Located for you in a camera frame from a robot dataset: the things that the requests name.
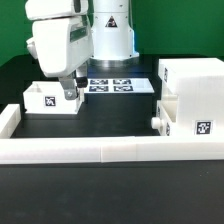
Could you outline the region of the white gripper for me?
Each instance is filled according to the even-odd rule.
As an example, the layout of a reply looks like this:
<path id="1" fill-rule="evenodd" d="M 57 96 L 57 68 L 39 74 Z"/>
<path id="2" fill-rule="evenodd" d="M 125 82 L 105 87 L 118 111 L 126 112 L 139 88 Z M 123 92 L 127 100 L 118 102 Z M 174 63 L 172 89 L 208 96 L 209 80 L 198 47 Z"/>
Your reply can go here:
<path id="1" fill-rule="evenodd" d="M 86 15 L 35 21 L 30 52 L 39 61 L 46 77 L 60 77 L 66 100 L 78 97 L 78 88 L 88 85 L 87 73 L 76 70 L 94 51 L 92 32 Z M 70 75 L 76 70 L 76 83 Z"/>

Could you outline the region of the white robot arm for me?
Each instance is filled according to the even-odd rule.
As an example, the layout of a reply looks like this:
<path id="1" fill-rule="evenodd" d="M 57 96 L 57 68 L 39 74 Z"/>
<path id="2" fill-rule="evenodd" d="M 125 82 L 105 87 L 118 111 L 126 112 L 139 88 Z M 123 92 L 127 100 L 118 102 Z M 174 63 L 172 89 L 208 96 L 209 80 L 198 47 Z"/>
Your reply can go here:
<path id="1" fill-rule="evenodd" d="M 27 0 L 30 54 L 56 77 L 67 100 L 87 86 L 87 62 L 124 65 L 139 57 L 130 25 L 131 0 Z"/>

